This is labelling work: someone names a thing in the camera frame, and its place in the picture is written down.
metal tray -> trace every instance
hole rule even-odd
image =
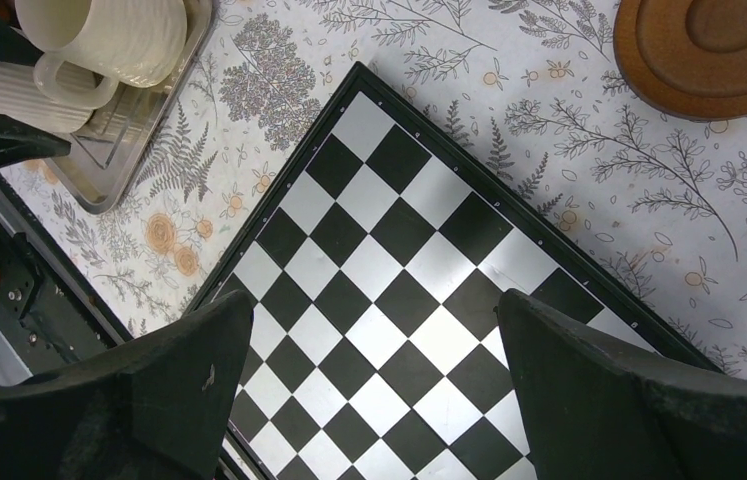
[[[211,25],[212,0],[184,0],[188,34],[179,65],[152,88],[120,85],[114,98],[85,126],[65,136],[73,144],[65,157],[46,160],[55,175],[88,212],[113,208],[137,171],[152,134],[172,106]]]

ceramic cup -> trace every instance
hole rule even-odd
[[[0,113],[52,133],[72,133],[84,125],[93,109],[59,104],[40,93],[32,67],[0,62]],[[64,89],[84,91],[96,82],[93,73],[65,64],[58,73]]]
[[[47,97],[99,108],[119,82],[146,88],[176,67],[185,44],[187,15],[182,0],[15,0],[26,38],[44,54],[34,79]],[[103,80],[95,89],[69,91],[56,81],[64,62],[92,70]]]

floral tablecloth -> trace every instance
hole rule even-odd
[[[355,61],[729,374],[747,378],[747,118],[637,99],[615,0],[222,0],[136,186],[92,216],[11,185],[135,335],[177,319]]]

checkered board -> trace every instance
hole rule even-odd
[[[535,479],[502,292],[655,349],[589,292],[623,307],[607,277],[371,82],[339,92],[209,295],[256,305],[236,433],[279,480]]]

wooden coaster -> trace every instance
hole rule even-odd
[[[614,49],[630,88],[659,110],[747,115],[747,0],[622,0]]]

